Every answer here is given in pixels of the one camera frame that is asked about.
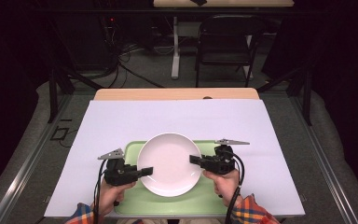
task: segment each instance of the chair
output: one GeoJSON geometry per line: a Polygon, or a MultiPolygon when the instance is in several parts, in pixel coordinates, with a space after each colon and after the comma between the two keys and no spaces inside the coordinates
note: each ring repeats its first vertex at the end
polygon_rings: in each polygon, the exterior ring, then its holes
{"type": "Polygon", "coordinates": [[[257,16],[215,15],[203,21],[197,45],[196,87],[199,86],[200,64],[238,66],[237,71],[249,66],[244,74],[245,87],[248,87],[257,45],[266,29],[266,24],[257,16]]]}

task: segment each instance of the black cable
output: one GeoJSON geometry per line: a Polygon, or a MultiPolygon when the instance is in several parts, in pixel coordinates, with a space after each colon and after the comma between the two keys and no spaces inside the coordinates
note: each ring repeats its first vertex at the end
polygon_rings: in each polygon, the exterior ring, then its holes
{"type": "MultiPolygon", "coordinates": [[[[69,132],[69,133],[74,133],[74,132],[77,132],[77,131],[78,131],[78,129],[73,130],[73,131],[71,131],[71,132],[69,132]]],[[[66,146],[66,145],[64,145],[64,144],[62,143],[62,140],[60,140],[59,143],[60,143],[60,145],[61,145],[62,147],[72,147],[72,146],[66,146]]]]}
{"type": "Polygon", "coordinates": [[[39,218],[39,220],[37,220],[35,224],[39,224],[41,221],[43,221],[43,219],[45,219],[45,217],[39,218]]]}
{"type": "Polygon", "coordinates": [[[125,74],[125,76],[124,76],[124,81],[123,81],[123,84],[121,84],[121,86],[119,87],[119,89],[121,89],[121,88],[123,88],[124,87],[124,85],[126,84],[126,82],[127,82],[127,77],[128,77],[128,72],[127,72],[127,70],[126,70],[126,74],[125,74]]]}
{"type": "MultiPolygon", "coordinates": [[[[237,160],[235,160],[235,164],[237,164],[237,167],[238,167],[238,171],[240,172],[240,174],[241,174],[241,169],[240,169],[240,165],[238,164],[238,161],[237,160]]],[[[238,183],[240,183],[241,182],[241,177],[238,175],[238,183]]]]}
{"type": "Polygon", "coordinates": [[[130,72],[131,74],[133,74],[134,76],[136,76],[136,77],[138,77],[138,78],[141,78],[141,79],[145,80],[146,82],[148,82],[148,83],[150,83],[150,84],[153,84],[153,85],[155,85],[155,86],[157,86],[157,87],[164,88],[163,86],[159,85],[158,83],[156,83],[156,82],[154,82],[154,81],[151,81],[151,80],[149,80],[149,79],[147,79],[147,78],[145,78],[145,77],[143,77],[143,76],[141,76],[141,75],[138,75],[138,74],[132,72],[129,68],[127,68],[126,66],[124,66],[122,63],[118,63],[118,65],[119,65],[120,67],[124,68],[125,70],[127,70],[128,72],[130,72]]]}
{"type": "Polygon", "coordinates": [[[115,84],[115,82],[117,80],[117,77],[118,77],[118,67],[116,69],[116,76],[113,78],[112,83],[107,87],[108,89],[112,88],[113,84],[115,84]]]}
{"type": "Polygon", "coordinates": [[[101,78],[101,77],[107,77],[107,76],[109,76],[110,74],[112,74],[112,72],[115,70],[115,68],[117,67],[117,65],[116,64],[114,64],[114,65],[112,65],[111,67],[109,67],[109,68],[107,68],[103,73],[101,73],[101,74],[96,74],[96,75],[91,75],[91,76],[84,76],[84,77],[86,77],[86,78],[88,78],[88,79],[91,79],[91,80],[93,80],[93,79],[97,79],[97,78],[101,78]]]}
{"type": "Polygon", "coordinates": [[[101,176],[103,175],[103,166],[106,160],[103,160],[100,172],[98,173],[98,181],[95,185],[94,189],[94,209],[92,209],[92,213],[94,214],[94,224],[98,224],[99,216],[100,216],[100,189],[101,189],[101,176]]]}
{"type": "Polygon", "coordinates": [[[243,162],[241,160],[241,158],[239,156],[237,156],[235,153],[231,153],[231,152],[228,152],[228,154],[232,155],[233,157],[235,157],[235,162],[237,163],[238,165],[238,162],[241,164],[241,166],[239,166],[239,169],[241,168],[241,177],[240,177],[240,180],[239,180],[239,185],[237,186],[237,188],[235,189],[234,191],[234,194],[232,195],[232,198],[231,198],[231,201],[228,205],[228,208],[227,208],[227,213],[226,213],[226,220],[225,220],[225,224],[230,224],[231,223],[231,212],[232,212],[232,209],[234,208],[234,204],[235,202],[237,201],[237,197],[240,195],[240,192],[241,192],[241,186],[242,186],[242,183],[243,183],[243,179],[245,178],[245,166],[243,165],[243,162]]]}
{"type": "Polygon", "coordinates": [[[123,51],[123,53],[118,55],[118,59],[121,60],[123,63],[129,62],[130,58],[131,58],[132,49],[127,48],[127,49],[123,49],[122,51],[123,51]],[[127,55],[127,60],[122,59],[123,55],[127,55]]]}

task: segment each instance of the desk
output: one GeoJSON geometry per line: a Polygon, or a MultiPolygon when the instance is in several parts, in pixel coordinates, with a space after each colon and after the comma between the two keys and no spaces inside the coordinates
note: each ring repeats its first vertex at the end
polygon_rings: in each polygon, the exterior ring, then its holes
{"type": "MultiPolygon", "coordinates": [[[[202,7],[292,7],[294,2],[292,0],[208,0],[202,7]]],[[[155,0],[154,7],[198,7],[198,5],[189,0],[155,0]]],[[[190,33],[184,34],[179,30],[181,24],[178,22],[177,17],[173,18],[173,61],[172,61],[172,74],[173,79],[179,78],[179,62],[180,54],[178,47],[179,35],[184,36],[197,36],[199,25],[192,25],[188,22],[184,24],[185,28],[190,33]]],[[[244,67],[244,72],[247,73],[248,67],[244,67]]]]}
{"type": "MultiPolygon", "coordinates": [[[[254,89],[133,89],[99,90],[96,93],[69,152],[45,217],[68,217],[75,211],[78,202],[92,202],[101,165],[97,157],[118,147],[124,149],[131,141],[148,140],[168,132],[181,133],[193,140],[225,137],[249,141],[251,145],[247,149],[233,146],[246,169],[241,194],[254,193],[257,202],[276,217],[305,214],[267,109],[254,89]],[[205,96],[213,99],[201,100],[205,96]]],[[[212,181],[209,184],[211,194],[215,196],[212,181]]],[[[131,197],[131,190],[140,188],[139,185],[140,181],[134,189],[126,191],[126,201],[120,206],[136,201],[131,197]]],[[[216,206],[221,205],[218,197],[214,199],[216,206]]],[[[165,203],[164,207],[175,212],[175,200],[180,198],[173,197],[172,202],[165,203]]],[[[136,202],[149,206],[147,202],[136,202]]],[[[193,199],[192,203],[202,202],[193,199]]],[[[115,212],[108,216],[139,217],[115,212]]],[[[224,216],[224,213],[141,215],[153,218],[224,216]]]]}

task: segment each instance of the black wall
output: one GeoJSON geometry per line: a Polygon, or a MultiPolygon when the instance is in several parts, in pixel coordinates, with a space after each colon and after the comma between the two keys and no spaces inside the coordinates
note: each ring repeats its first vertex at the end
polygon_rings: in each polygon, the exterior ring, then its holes
{"type": "Polygon", "coordinates": [[[20,13],[0,1],[0,174],[20,142],[48,79],[20,13]]]}
{"type": "Polygon", "coordinates": [[[358,178],[358,1],[316,66],[313,89],[325,101],[358,178]]]}
{"type": "MultiPolygon", "coordinates": [[[[49,7],[61,9],[94,8],[92,0],[46,0],[44,5],[36,7],[49,7]]],[[[96,15],[49,15],[46,32],[54,35],[57,41],[62,42],[61,50],[67,53],[68,61],[76,71],[103,71],[116,63],[106,39],[111,36],[106,32],[108,24],[96,15]]]]}

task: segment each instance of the plaid sleeve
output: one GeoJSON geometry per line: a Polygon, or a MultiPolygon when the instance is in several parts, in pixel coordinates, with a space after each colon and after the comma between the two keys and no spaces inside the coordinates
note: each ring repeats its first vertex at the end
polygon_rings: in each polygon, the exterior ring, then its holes
{"type": "Polygon", "coordinates": [[[254,194],[232,209],[231,221],[234,224],[276,224],[279,223],[267,210],[255,202],[254,194]]]}
{"type": "Polygon", "coordinates": [[[94,222],[94,214],[92,209],[83,203],[77,204],[77,209],[74,214],[69,217],[65,224],[92,224],[94,222]]]}

